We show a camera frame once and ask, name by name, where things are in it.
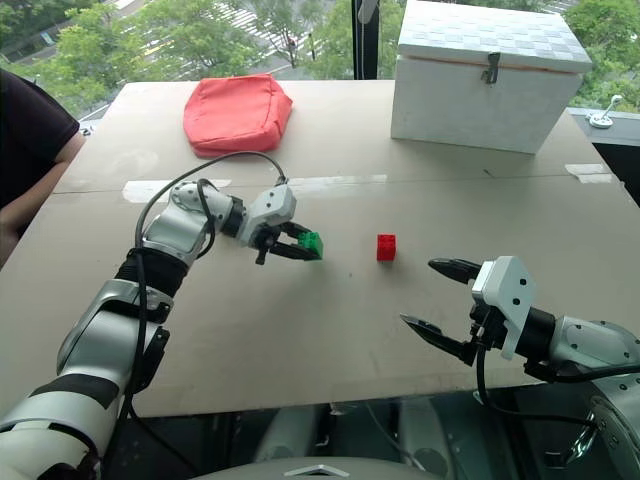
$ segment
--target white box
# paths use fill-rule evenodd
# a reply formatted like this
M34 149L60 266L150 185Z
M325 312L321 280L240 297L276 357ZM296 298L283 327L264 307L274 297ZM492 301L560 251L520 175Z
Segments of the white box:
M535 153L590 69L560 15L409 0L391 136Z

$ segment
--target person's arm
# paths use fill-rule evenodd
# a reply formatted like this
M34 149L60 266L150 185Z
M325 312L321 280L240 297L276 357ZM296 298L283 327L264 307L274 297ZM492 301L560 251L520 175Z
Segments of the person's arm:
M84 136L77 132L58 152L54 160L56 164L51 170L29 190L0 210L0 229L5 235L6 232L17 232L33 220L83 144Z

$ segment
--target metal clamp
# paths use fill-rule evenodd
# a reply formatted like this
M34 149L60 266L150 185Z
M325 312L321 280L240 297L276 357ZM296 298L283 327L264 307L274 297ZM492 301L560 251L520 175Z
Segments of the metal clamp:
M500 52L491 52L487 56L489 60L489 68L482 72L482 80L487 85L494 84L498 81L498 62L500 61Z

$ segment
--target red bag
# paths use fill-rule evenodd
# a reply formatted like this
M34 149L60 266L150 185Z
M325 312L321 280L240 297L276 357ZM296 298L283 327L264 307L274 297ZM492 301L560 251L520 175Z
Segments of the red bag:
M292 103L271 75L205 78L184 107L184 131L202 157L272 150L280 144Z

